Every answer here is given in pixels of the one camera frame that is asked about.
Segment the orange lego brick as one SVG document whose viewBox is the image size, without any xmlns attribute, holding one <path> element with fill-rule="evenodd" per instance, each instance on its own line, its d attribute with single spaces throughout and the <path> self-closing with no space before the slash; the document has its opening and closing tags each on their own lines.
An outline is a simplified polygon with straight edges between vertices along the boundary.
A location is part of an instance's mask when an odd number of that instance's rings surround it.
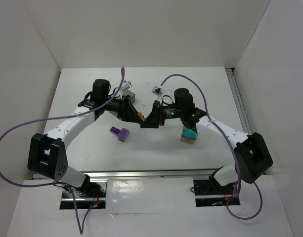
<svg viewBox="0 0 303 237">
<path fill-rule="evenodd" d="M 141 112 L 138 112 L 138 116 L 140 117 L 140 119 L 141 119 L 142 121 L 145 121 L 145 120 L 146 120 L 146 118 L 144 117 L 144 115 L 143 115 Z"/>
</svg>

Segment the teal rounded lego brick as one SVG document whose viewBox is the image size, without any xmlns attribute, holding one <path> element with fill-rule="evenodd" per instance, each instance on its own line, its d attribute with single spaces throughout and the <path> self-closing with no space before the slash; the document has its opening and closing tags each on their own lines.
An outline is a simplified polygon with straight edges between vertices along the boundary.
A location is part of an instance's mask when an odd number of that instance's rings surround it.
<svg viewBox="0 0 303 237">
<path fill-rule="evenodd" d="M 183 134 L 185 138 L 196 140 L 197 134 L 194 131 L 187 132 Z"/>
</svg>

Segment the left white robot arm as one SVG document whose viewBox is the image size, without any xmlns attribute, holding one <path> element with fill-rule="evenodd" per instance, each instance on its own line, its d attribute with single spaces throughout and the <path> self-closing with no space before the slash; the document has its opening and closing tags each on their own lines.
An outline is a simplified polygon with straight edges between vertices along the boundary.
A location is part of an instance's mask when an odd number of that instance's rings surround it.
<svg viewBox="0 0 303 237">
<path fill-rule="evenodd" d="M 77 105 L 74 112 L 62 117 L 63 122 L 46 134 L 35 134 L 30 142 L 28 170 L 66 183 L 81 197 L 90 197 L 100 186 L 92 183 L 90 177 L 68 165 L 66 150 L 72 141 L 88 126 L 93 124 L 105 111 L 115 113 L 122 121 L 142 124 L 132 104 L 128 90 L 131 82 L 121 82 L 113 94 L 108 80 L 96 79 L 92 90 Z"/>
</svg>

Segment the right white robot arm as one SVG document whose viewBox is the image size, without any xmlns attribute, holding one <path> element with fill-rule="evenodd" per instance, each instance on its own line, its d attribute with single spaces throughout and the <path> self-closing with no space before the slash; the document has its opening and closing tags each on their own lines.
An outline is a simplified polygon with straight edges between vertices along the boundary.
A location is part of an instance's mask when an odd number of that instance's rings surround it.
<svg viewBox="0 0 303 237">
<path fill-rule="evenodd" d="M 188 89 L 175 90 L 174 103 L 170 105 L 162 104 L 164 96 L 160 87 L 154 87 L 152 92 L 158 98 L 141 127 L 159 128 L 168 119 L 180 119 L 188 130 L 228 147 L 234 157 L 234 165 L 218 169 L 213 173 L 212 179 L 220 186 L 235 183 L 236 197 L 240 193 L 242 182 L 252 184 L 273 165 L 268 147 L 259 133 L 240 132 L 217 121 L 206 111 L 195 107 Z"/>
</svg>

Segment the smoky grey plastic container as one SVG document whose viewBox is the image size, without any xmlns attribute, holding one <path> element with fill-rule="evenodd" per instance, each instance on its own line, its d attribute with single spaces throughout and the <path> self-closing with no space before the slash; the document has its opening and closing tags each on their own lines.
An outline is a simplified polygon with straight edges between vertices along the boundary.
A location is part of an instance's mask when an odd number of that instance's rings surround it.
<svg viewBox="0 0 303 237">
<path fill-rule="evenodd" d="M 133 92 L 131 92 L 131 91 L 125 91 L 124 93 L 123 93 L 123 96 L 124 97 L 130 97 L 130 101 L 131 101 L 131 103 L 132 104 L 134 104 L 135 103 L 135 93 L 133 93 Z"/>
</svg>

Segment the clear plastic container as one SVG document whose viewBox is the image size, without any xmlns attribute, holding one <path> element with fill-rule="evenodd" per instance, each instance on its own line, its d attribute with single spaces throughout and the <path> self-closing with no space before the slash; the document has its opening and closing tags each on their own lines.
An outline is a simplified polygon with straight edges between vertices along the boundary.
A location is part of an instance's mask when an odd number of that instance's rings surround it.
<svg viewBox="0 0 303 237">
<path fill-rule="evenodd" d="M 173 96 L 172 94 L 167 94 L 162 88 L 160 89 L 160 96 L 159 99 L 163 103 L 170 103 L 173 101 Z"/>
</svg>

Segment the purple rounded lego brick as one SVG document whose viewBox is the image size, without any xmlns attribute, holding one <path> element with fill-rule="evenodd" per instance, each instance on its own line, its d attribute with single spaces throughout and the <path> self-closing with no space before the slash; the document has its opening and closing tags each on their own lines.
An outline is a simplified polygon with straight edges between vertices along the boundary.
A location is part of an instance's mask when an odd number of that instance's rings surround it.
<svg viewBox="0 0 303 237">
<path fill-rule="evenodd" d="M 120 132 L 118 133 L 118 140 L 124 142 L 128 135 L 130 134 L 129 130 L 123 128 L 122 130 L 120 130 Z"/>
</svg>

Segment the purple flat lego brick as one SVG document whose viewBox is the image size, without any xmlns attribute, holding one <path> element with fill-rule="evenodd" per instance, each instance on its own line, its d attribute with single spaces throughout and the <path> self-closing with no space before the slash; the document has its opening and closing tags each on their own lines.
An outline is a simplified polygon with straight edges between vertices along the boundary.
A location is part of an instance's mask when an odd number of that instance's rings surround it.
<svg viewBox="0 0 303 237">
<path fill-rule="evenodd" d="M 118 128 L 116 128 L 116 127 L 113 126 L 113 127 L 110 128 L 110 132 L 112 134 L 114 134 L 115 136 L 118 136 L 119 133 L 120 133 L 120 130 Z"/>
</svg>

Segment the amber plastic container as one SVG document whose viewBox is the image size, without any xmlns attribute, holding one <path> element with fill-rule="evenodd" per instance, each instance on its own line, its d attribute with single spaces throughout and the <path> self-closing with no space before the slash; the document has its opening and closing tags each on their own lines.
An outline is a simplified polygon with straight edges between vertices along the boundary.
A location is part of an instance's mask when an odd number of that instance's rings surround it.
<svg viewBox="0 0 303 237">
<path fill-rule="evenodd" d="M 185 126 L 182 129 L 180 141 L 184 143 L 194 144 L 197 141 L 198 134 Z"/>
</svg>

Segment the side aluminium rail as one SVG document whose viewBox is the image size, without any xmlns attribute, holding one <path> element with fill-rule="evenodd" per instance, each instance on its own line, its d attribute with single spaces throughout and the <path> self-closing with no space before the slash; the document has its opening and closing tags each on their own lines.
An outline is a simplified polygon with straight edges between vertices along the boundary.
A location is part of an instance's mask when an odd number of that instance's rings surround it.
<svg viewBox="0 0 303 237">
<path fill-rule="evenodd" d="M 239 87 L 234 75 L 234 68 L 225 68 L 226 75 L 230 84 L 230 88 L 233 94 L 233 98 L 236 104 L 236 108 L 239 114 L 242 130 L 245 133 L 252 134 L 252 130 L 248 121 L 247 113 L 244 107 L 244 103 L 239 91 Z"/>
</svg>

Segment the aluminium mounting rail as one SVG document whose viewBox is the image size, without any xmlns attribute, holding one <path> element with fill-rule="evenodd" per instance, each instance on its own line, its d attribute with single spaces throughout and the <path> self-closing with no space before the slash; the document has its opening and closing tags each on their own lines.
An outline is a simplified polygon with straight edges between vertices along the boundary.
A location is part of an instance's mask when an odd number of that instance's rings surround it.
<svg viewBox="0 0 303 237">
<path fill-rule="evenodd" d="M 84 172 L 90 178 L 110 179 L 110 178 L 208 178 L 217 168 L 202 169 L 159 169 L 159 170 L 124 170 L 124 171 L 89 171 Z"/>
</svg>

